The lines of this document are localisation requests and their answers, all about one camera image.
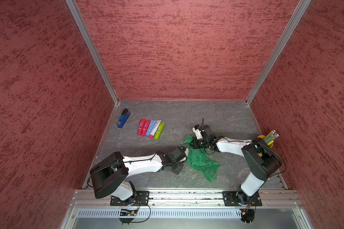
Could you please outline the green microfiber cloth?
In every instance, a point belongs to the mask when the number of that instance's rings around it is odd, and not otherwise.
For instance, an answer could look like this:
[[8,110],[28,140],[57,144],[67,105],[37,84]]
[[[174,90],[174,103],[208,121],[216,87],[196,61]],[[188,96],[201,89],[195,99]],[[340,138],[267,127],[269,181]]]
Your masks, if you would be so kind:
[[201,172],[208,182],[213,183],[217,180],[217,173],[221,166],[217,161],[208,158],[203,149],[193,149],[190,145],[193,140],[192,135],[187,135],[184,140],[184,145],[188,149],[187,163],[193,169]]

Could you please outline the lime green toothpaste tube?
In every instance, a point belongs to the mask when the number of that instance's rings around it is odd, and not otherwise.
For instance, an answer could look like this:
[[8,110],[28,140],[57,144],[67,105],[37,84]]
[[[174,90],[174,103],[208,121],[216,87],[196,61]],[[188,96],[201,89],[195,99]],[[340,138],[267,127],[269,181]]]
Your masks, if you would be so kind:
[[160,138],[160,135],[161,135],[161,132],[162,132],[162,130],[164,128],[164,125],[165,125],[165,123],[160,123],[159,124],[158,129],[155,132],[154,139],[159,139]]

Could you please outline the white tube pink cap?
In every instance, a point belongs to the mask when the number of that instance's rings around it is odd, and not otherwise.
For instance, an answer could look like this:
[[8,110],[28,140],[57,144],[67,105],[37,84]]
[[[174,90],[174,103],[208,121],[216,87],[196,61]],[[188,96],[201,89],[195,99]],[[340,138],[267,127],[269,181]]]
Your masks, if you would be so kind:
[[160,123],[161,123],[161,120],[156,120],[156,122],[155,122],[155,124],[154,124],[154,126],[153,126],[153,128],[149,134],[149,138],[154,138]]

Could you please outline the blue toothpaste tube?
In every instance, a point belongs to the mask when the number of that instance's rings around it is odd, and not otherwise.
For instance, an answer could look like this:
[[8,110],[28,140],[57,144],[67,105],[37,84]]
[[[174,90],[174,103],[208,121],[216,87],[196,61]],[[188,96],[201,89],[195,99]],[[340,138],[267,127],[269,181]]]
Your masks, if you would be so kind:
[[149,126],[148,126],[148,129],[147,129],[147,132],[146,132],[146,136],[149,136],[154,128],[156,124],[156,120],[152,119],[149,123]]

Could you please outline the pink toothpaste tube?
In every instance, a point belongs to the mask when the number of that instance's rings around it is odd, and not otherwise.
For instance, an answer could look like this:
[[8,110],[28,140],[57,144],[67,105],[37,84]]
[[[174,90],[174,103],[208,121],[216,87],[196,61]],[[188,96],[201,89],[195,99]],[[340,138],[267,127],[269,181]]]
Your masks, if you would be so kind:
[[146,136],[147,130],[149,128],[151,120],[145,120],[142,131],[141,131],[141,135],[142,136]]
[[139,127],[138,127],[138,132],[137,132],[138,135],[142,135],[142,130],[144,128],[145,121],[146,121],[146,119],[141,119],[140,120]]

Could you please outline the white tube orange cap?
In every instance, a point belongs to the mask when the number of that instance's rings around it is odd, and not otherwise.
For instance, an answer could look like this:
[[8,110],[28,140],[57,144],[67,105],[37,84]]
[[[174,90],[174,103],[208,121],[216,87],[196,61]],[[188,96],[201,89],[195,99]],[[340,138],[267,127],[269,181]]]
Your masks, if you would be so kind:
[[185,153],[186,157],[188,157],[189,149],[186,148],[185,151],[184,151],[184,153]]

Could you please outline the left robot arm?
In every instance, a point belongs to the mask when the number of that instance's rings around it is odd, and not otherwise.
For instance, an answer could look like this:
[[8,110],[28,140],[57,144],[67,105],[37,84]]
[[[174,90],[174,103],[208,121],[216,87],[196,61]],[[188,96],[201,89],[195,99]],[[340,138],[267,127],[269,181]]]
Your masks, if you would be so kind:
[[179,146],[170,152],[156,152],[149,156],[129,157],[114,152],[89,172],[96,199],[107,196],[117,197],[132,204],[137,198],[134,184],[129,177],[143,173],[157,173],[161,170],[179,174],[188,159],[189,149]]

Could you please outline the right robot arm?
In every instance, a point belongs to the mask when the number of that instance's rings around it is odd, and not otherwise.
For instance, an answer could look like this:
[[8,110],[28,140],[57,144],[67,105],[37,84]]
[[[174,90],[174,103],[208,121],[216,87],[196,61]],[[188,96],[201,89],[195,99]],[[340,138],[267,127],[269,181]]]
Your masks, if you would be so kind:
[[230,153],[245,158],[250,169],[249,175],[239,186],[233,200],[237,206],[249,206],[259,197],[259,189],[284,164],[283,160],[272,150],[274,140],[279,134],[272,130],[264,137],[253,140],[237,140],[217,137],[208,125],[193,127],[195,138],[190,143],[194,149],[209,149],[213,152]]

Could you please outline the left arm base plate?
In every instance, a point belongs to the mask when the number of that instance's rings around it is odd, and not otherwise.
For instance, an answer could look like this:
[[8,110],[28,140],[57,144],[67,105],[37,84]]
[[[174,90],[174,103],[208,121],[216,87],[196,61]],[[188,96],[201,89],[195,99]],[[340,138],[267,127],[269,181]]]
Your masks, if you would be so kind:
[[131,196],[129,199],[123,201],[118,197],[111,196],[110,205],[111,206],[138,206],[140,203],[142,205],[148,204],[149,202],[149,191],[136,191],[135,196]]

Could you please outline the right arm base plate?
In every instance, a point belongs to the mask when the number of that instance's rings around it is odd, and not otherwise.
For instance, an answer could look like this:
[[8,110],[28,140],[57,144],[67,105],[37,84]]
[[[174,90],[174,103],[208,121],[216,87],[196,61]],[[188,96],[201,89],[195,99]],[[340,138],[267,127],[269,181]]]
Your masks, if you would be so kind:
[[262,207],[261,198],[257,191],[252,196],[246,195],[242,191],[223,191],[223,201],[226,207]]

